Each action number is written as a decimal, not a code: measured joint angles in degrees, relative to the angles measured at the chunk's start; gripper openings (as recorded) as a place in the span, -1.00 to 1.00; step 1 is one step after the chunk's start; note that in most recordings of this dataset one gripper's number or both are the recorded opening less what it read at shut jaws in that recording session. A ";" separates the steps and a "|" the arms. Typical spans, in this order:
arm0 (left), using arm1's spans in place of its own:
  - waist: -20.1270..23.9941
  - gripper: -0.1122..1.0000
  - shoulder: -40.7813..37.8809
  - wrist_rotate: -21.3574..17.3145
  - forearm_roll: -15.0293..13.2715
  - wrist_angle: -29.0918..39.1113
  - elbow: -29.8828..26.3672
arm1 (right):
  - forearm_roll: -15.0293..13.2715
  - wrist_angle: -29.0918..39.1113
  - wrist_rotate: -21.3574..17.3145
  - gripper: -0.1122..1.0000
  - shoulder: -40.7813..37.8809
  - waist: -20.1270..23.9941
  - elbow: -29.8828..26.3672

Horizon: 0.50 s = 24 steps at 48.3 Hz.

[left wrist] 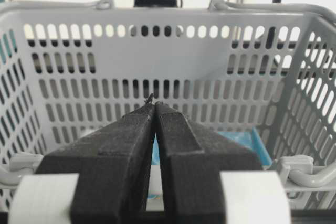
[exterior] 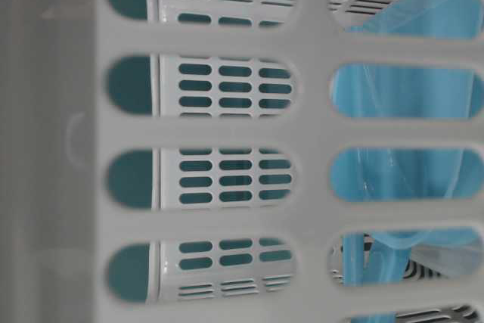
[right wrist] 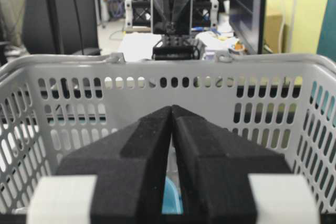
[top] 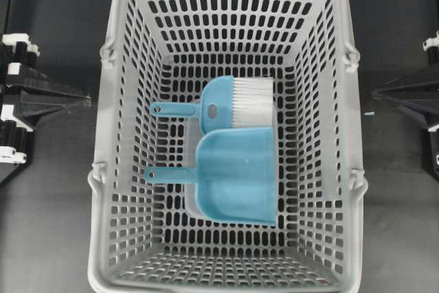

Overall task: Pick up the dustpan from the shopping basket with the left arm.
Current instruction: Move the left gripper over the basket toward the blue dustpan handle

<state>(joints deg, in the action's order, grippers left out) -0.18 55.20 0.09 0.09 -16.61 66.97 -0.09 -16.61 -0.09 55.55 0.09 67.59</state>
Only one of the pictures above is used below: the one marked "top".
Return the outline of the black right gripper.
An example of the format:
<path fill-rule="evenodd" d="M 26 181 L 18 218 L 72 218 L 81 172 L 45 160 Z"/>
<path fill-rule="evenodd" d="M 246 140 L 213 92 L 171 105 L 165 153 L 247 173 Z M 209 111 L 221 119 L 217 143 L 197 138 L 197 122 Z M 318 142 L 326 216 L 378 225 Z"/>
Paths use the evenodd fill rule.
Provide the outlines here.
<path fill-rule="evenodd" d="M 438 171 L 438 37 L 423 42 L 429 65 L 386 82 L 372 92 L 375 100 L 389 104 L 427 131 L 431 172 Z"/>

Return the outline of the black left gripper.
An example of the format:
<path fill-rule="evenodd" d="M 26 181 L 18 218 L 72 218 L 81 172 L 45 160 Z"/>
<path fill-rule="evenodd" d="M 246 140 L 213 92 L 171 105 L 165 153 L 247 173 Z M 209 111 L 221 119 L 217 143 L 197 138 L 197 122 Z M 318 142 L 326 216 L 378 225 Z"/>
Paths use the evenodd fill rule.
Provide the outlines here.
<path fill-rule="evenodd" d="M 91 106 L 85 92 L 36 69 L 38 45 L 28 34 L 1 35 L 1 182 L 31 162 L 34 132 L 48 115 Z"/>

